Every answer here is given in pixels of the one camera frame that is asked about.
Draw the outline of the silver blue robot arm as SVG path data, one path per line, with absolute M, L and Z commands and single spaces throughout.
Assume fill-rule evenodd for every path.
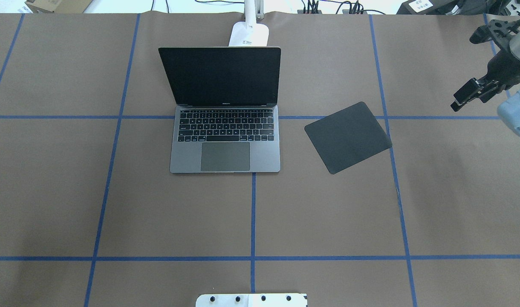
M 499 51 L 488 62 L 486 75 L 471 78 L 454 93 L 451 108 L 455 112 L 472 100 L 486 103 L 520 84 L 520 19 L 512 22 L 491 20 L 470 36 L 470 42 L 474 44 L 487 41 L 493 41 Z M 520 137 L 520 90 L 498 105 L 497 114 L 507 128 Z

